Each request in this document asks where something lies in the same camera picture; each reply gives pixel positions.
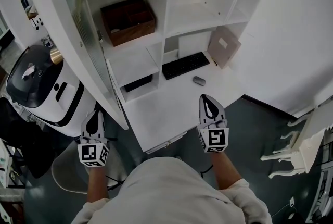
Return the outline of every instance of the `white shirt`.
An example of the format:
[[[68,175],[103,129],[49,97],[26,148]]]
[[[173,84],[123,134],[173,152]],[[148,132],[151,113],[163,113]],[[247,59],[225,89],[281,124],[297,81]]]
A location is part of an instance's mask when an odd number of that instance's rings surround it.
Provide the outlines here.
[[[241,179],[217,191],[186,163],[156,157],[135,168],[116,198],[86,203],[72,224],[271,224],[266,205]]]

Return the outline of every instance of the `power plug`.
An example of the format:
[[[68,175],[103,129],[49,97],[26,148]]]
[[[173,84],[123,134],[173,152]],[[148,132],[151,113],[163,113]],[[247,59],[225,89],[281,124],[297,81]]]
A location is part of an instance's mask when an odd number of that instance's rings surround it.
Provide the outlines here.
[[[290,198],[289,203],[290,203],[290,207],[293,207],[295,205],[295,200],[293,197]]]

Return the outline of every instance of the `gray mouse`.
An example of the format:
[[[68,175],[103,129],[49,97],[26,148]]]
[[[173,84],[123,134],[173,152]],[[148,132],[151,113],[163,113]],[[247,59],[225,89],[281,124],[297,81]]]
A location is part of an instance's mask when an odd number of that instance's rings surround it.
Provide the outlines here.
[[[197,76],[194,76],[193,77],[193,82],[198,84],[198,85],[201,85],[201,86],[205,86],[206,85],[206,80],[202,79],[202,78],[199,78]]]

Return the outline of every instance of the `person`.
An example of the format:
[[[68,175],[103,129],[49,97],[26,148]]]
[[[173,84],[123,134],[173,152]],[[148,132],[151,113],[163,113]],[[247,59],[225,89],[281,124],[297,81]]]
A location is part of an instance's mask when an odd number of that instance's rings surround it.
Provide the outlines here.
[[[135,168],[109,200],[104,167],[90,169],[87,203],[72,224],[272,223],[226,154],[210,155],[219,190],[180,159],[155,157]]]

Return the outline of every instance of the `keyboard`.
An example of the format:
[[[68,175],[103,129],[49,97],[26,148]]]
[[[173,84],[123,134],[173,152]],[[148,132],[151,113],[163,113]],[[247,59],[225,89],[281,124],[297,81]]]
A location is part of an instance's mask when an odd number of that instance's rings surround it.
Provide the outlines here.
[[[182,74],[188,73],[197,68],[201,68],[208,65],[209,61],[203,54],[203,52],[189,55],[172,61],[170,63],[164,64],[162,66],[162,72],[167,80],[180,76]]]

